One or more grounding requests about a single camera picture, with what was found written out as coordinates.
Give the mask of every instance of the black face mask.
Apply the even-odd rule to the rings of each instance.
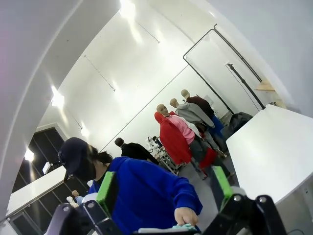
[[[82,181],[93,180],[96,178],[96,169],[90,159],[83,158],[80,162],[79,168],[73,173],[73,175]]]

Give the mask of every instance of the pink shirt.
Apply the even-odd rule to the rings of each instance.
[[[187,144],[190,144],[192,141],[194,141],[195,133],[187,126],[187,124],[182,119],[175,115],[170,115],[166,118],[169,119],[170,122],[173,123],[180,130],[182,135],[185,137]]]

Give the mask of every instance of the neck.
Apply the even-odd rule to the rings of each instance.
[[[102,163],[97,163],[95,164],[95,168],[96,168],[96,178],[94,179],[95,181],[98,181],[101,179],[101,177],[104,175],[104,173],[106,173],[108,166],[110,164],[102,164]]]

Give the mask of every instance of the blue sweatshirt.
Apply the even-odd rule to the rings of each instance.
[[[128,157],[114,158],[109,171],[116,172],[119,193],[112,220],[123,234],[139,228],[168,229],[177,224],[174,210],[191,208],[200,214],[202,204],[194,187],[185,178],[165,171],[148,161]],[[89,193],[98,192],[93,181]]]

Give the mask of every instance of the maroon sweater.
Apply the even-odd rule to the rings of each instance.
[[[202,99],[199,96],[189,97],[186,100],[188,103],[193,103],[198,105],[202,111],[205,112],[206,115],[212,120],[212,117],[214,116],[214,110],[211,108],[209,102],[207,102],[205,99]]]

